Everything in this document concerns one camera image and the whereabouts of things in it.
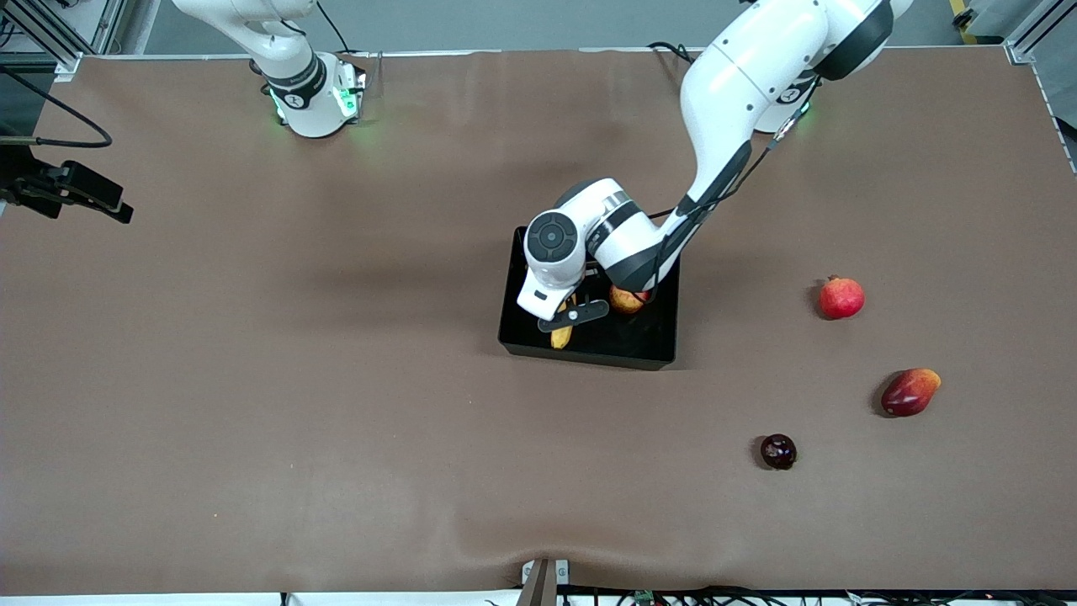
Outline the black plastic box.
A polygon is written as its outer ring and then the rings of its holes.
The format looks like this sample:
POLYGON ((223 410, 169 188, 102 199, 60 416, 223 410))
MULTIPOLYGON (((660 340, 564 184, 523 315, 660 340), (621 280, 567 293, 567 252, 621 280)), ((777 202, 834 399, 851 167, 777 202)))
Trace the black plastic box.
POLYGON ((551 335, 538 330, 538 318, 517 304, 527 272, 524 232, 526 227, 516 227, 512 239, 507 287, 496 329, 496 341, 508 353, 630 369, 661 369, 676 360, 679 263, 641 310, 623 314, 611 308, 604 318, 573 327, 565 348, 555 349, 551 335))

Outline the dark purple plum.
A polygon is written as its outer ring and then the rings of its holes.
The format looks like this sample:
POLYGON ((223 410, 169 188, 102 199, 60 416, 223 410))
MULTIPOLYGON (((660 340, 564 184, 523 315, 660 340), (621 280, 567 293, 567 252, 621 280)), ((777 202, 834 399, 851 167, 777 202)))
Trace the dark purple plum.
POLYGON ((775 433, 766 436, 759 443, 759 456, 770 468, 791 470, 798 460, 798 449, 789 436, 775 433))

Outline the red pomegranate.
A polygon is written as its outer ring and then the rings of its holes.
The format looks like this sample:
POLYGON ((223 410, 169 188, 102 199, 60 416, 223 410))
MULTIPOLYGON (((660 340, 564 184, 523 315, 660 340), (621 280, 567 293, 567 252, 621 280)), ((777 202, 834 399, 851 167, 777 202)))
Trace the red pomegranate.
POLYGON ((831 321, 855 316, 866 302, 866 293, 854 279, 838 274, 827 277, 819 292, 819 308, 831 321))

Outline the red yellow mango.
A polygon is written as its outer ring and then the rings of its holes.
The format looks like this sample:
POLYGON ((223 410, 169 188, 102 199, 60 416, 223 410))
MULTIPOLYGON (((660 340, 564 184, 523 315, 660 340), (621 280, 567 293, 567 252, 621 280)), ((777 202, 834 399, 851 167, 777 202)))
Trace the red yellow mango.
POLYGON ((931 399, 942 384, 933 369, 914 368, 893 377, 880 398, 882 411, 890 417, 914 417, 931 406, 931 399))

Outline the aluminium frame profile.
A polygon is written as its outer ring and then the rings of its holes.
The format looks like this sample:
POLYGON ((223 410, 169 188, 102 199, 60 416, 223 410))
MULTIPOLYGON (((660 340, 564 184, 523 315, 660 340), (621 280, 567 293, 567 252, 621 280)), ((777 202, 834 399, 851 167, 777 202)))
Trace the aluminium frame profile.
POLYGON ((0 66, 68 81, 86 57, 118 50, 135 0, 0 0, 0 66))
POLYGON ((1034 62, 1035 47, 1074 11, 1077 11, 1077 0, 1039 0, 1001 43, 1009 64, 1034 62))

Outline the metal table edge bracket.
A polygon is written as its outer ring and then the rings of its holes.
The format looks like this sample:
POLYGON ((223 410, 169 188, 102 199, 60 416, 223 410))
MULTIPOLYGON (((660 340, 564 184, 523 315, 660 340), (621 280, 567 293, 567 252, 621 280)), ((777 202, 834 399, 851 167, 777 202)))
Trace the metal table edge bracket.
POLYGON ((516 606, 570 606, 565 588, 570 586, 567 559, 534 559, 522 567, 523 587, 516 606))

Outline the yellow black striped post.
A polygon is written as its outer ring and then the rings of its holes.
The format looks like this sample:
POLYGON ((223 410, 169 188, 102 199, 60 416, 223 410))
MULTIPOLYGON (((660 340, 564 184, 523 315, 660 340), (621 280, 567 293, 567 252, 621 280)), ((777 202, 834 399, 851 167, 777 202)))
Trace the yellow black striped post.
POLYGON ((965 45, 979 45, 978 38, 968 32, 970 24, 976 19, 977 13, 974 8, 969 8, 970 0, 947 0, 953 12, 952 26, 959 32, 959 38, 965 45))

